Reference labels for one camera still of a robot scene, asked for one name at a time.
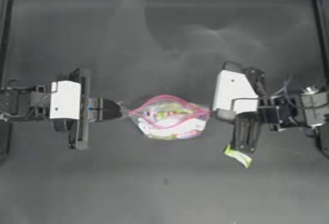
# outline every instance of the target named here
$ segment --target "green tag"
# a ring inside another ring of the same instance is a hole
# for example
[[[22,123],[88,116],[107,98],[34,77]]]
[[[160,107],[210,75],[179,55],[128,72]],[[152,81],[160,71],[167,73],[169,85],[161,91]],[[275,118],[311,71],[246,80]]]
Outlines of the green tag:
[[[243,166],[246,168],[250,167],[250,164],[251,164],[251,157],[248,157],[246,154],[243,154],[242,152],[231,149],[231,145],[228,144],[226,149],[224,149],[224,152],[223,154],[234,159],[238,160],[238,162],[240,162],[243,164]]]

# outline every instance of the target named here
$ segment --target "candy bag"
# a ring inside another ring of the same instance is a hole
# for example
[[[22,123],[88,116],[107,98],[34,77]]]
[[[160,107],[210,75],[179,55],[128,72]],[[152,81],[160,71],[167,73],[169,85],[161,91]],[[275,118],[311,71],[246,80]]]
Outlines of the candy bag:
[[[159,95],[128,114],[147,137],[171,140],[197,137],[201,134],[210,109],[185,102],[179,97]]]

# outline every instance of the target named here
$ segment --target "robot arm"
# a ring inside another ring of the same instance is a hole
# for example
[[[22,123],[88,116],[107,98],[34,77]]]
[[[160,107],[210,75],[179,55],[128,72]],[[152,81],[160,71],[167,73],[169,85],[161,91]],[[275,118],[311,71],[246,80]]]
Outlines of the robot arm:
[[[322,153],[329,156],[329,98],[326,87],[307,87],[274,95],[266,94],[264,74],[255,68],[227,63],[218,74],[214,112],[219,120],[234,124],[231,147],[252,153],[262,124],[280,132],[292,127],[311,131]]]
[[[85,149],[88,123],[121,117],[113,101],[89,97],[89,78],[89,72],[77,69],[49,87],[5,87],[0,91],[0,120],[49,120],[56,132],[68,133],[69,148]]]

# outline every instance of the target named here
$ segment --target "pink bag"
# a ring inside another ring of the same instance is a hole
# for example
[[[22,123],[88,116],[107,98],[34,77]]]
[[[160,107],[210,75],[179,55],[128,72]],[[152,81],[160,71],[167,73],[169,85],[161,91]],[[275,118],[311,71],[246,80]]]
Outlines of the pink bag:
[[[148,137],[183,139],[201,134],[210,109],[185,102],[179,97],[159,95],[131,111],[129,116]]]

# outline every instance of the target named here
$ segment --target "plastic bag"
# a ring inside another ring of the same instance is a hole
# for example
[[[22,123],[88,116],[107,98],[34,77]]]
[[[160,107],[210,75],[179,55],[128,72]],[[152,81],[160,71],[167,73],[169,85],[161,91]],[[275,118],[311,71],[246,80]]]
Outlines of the plastic bag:
[[[210,109],[171,95],[155,96],[129,112],[139,129],[149,138],[197,137],[210,118]]]

